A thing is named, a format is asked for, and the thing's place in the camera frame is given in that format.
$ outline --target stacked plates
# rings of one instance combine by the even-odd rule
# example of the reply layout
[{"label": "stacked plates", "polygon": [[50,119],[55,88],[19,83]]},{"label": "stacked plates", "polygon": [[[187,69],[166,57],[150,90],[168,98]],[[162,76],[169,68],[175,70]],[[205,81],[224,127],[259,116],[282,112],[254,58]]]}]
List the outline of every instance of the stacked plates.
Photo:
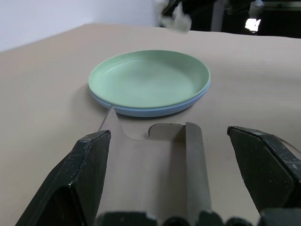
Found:
[{"label": "stacked plates", "polygon": [[89,78],[92,96],[104,107],[135,117],[156,117],[196,103],[210,86],[199,60],[178,52],[146,50],[99,64]]}]

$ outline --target white wall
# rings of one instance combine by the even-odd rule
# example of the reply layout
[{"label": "white wall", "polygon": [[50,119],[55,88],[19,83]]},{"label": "white wall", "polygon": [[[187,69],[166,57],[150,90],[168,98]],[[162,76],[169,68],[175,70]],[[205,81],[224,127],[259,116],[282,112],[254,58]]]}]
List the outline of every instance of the white wall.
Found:
[{"label": "white wall", "polygon": [[88,23],[154,26],[152,0],[0,0],[0,52]]}]

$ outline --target table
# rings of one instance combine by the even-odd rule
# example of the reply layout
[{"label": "table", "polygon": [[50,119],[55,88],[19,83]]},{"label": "table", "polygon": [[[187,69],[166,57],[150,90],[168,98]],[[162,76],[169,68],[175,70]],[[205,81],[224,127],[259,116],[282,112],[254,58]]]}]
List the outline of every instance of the table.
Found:
[{"label": "table", "polygon": [[90,96],[90,71],[120,53],[166,49],[192,55],[212,74],[190,109],[155,119],[121,116],[128,135],[155,123],[203,131],[213,210],[255,223],[227,127],[275,134],[301,148],[301,40],[164,28],[87,24],[0,54],[0,225],[14,225],[51,169],[75,142],[98,130],[106,109]]}]

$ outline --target light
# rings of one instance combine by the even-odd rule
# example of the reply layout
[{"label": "light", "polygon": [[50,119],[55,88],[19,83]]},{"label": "light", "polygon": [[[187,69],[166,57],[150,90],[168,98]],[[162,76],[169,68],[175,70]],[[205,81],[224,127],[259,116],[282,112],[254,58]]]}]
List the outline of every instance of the light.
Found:
[{"label": "light", "polygon": [[248,19],[246,21],[246,25],[245,25],[245,28],[246,29],[249,29],[250,31],[252,32],[257,32],[258,31],[258,26],[260,24],[260,21],[261,20],[256,20],[256,19]]}]

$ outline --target green plate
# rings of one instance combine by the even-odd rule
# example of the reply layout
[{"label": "green plate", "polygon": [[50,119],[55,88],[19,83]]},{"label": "green plate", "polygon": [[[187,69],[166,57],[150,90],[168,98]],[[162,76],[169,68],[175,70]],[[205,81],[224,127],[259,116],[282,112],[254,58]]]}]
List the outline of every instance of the green plate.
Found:
[{"label": "green plate", "polygon": [[210,82],[205,64],[189,55],[146,50],[115,56],[90,74],[99,99],[132,108],[157,108],[192,99]]}]

